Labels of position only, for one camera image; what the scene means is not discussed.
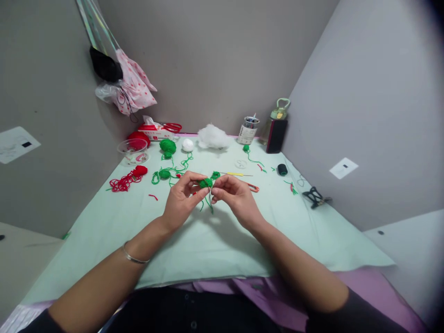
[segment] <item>silver bangle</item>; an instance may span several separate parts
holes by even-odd
[[[129,261],[132,261],[132,262],[138,263],[138,264],[146,264],[147,262],[149,262],[149,259],[146,260],[146,261],[143,261],[143,260],[139,260],[139,259],[136,259],[136,258],[131,257],[131,256],[128,254],[128,252],[126,252],[126,250],[125,250],[125,245],[126,245],[126,243],[128,243],[128,242],[129,242],[129,240],[127,240],[127,241],[122,245],[122,250],[123,250],[123,253],[125,254],[126,259],[128,259]]]

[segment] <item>left hand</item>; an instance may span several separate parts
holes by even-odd
[[[161,217],[162,225],[168,231],[174,232],[179,229],[190,216],[194,207],[210,192],[208,187],[201,189],[197,183],[206,178],[208,177],[200,173],[187,171],[171,188],[166,200],[165,212]]]

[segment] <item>light green cloth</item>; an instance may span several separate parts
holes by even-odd
[[[264,218],[304,251],[332,271],[349,271],[364,265],[385,266],[394,262],[367,237],[329,205],[311,210],[311,203],[301,195],[311,185],[297,185],[299,172],[280,154],[266,154],[258,142],[251,145],[250,157],[265,165],[261,172],[248,161],[242,145],[233,141],[228,150],[201,149],[195,144],[194,160],[189,170],[210,176],[213,171],[253,175],[242,180],[260,188],[253,196]],[[23,303],[60,297],[85,273],[125,241],[136,235],[147,223],[163,213],[170,190],[168,180],[151,184],[160,167],[170,167],[161,160],[159,144],[149,148],[151,158],[140,183],[132,183],[128,192],[106,191],[109,180],[120,179],[134,167],[119,165],[79,216],[59,253],[34,284]],[[179,149],[173,155],[175,165],[186,159]],[[246,160],[247,168],[235,167],[236,160]],[[289,173],[279,176],[271,167],[285,163]],[[298,195],[293,195],[293,181]],[[154,194],[156,201],[148,194]],[[214,205],[214,215],[205,204],[199,204],[185,225],[151,259],[137,287],[159,286],[179,281],[223,277],[270,276],[274,273],[270,258],[261,245],[237,222],[224,202]]]

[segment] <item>red yarn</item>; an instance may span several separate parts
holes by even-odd
[[[144,166],[136,166],[128,175],[123,176],[122,179],[113,179],[110,181],[111,190],[113,192],[128,191],[130,183],[139,183],[142,180],[142,176],[147,174],[148,169]]]
[[[151,143],[151,141],[149,140],[149,137],[142,133],[142,132],[133,132],[129,135],[128,139],[142,139],[145,140],[147,142],[147,148],[149,147],[149,144]]]

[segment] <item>yellow crochet hook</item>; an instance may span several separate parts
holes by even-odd
[[[253,175],[244,175],[243,173],[225,173],[230,174],[232,176],[240,176],[240,177],[252,177]]]

